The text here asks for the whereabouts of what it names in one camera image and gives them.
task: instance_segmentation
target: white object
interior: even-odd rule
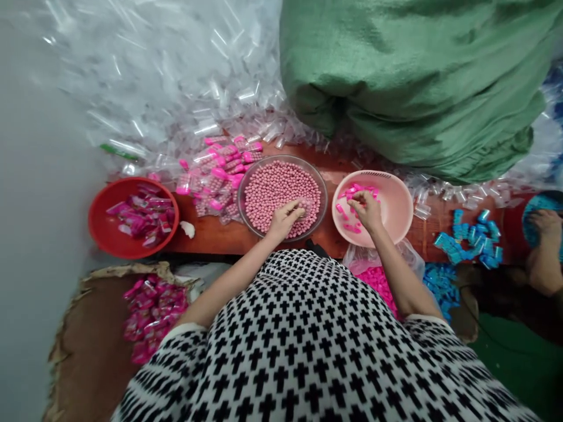
[[[195,236],[195,227],[193,224],[188,223],[188,222],[180,222],[180,226],[182,227],[182,230],[184,231],[184,233],[186,233],[186,236],[188,236],[190,239],[193,239]]]

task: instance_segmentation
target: white wall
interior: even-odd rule
[[[0,5],[0,16],[21,0]],[[0,420],[39,420],[49,348],[78,279],[104,266],[86,216],[104,171],[80,130],[83,113],[38,76],[57,60],[0,21]]]

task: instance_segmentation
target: red plastic bowl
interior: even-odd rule
[[[126,200],[129,195],[135,195],[139,192],[138,184],[146,183],[149,185],[157,186],[161,189],[158,194],[161,198],[172,199],[174,206],[174,224],[172,231],[164,241],[153,248],[146,248],[143,246],[143,238],[134,239],[117,229],[120,221],[117,217],[108,215],[106,210],[111,208],[116,203]],[[90,235],[96,242],[100,249],[113,255],[114,257],[135,260],[146,258],[167,245],[176,232],[180,221],[180,212],[178,204],[170,191],[162,186],[160,183],[145,178],[127,178],[120,179],[107,185],[100,191],[90,205],[88,214],[88,227]]]

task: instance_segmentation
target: green floor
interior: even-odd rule
[[[563,421],[563,348],[503,318],[481,314],[479,323],[470,346],[491,373],[543,420]]]

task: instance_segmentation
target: pink plastic bowl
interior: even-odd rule
[[[350,212],[350,206],[347,204],[346,197],[338,198],[357,183],[362,186],[374,186],[379,189],[377,199],[381,201],[381,219],[383,225],[387,229],[391,240],[397,244],[404,239],[407,232],[411,228],[412,223],[412,198],[405,184],[397,177],[380,171],[361,170],[349,174],[336,188],[333,197],[333,220],[338,232],[348,242],[363,247],[375,247],[368,232],[362,227],[361,233],[353,233],[344,230],[343,225],[358,223],[358,219]],[[340,204],[344,208],[344,212],[350,221],[344,221],[343,216],[336,211],[336,204]]]

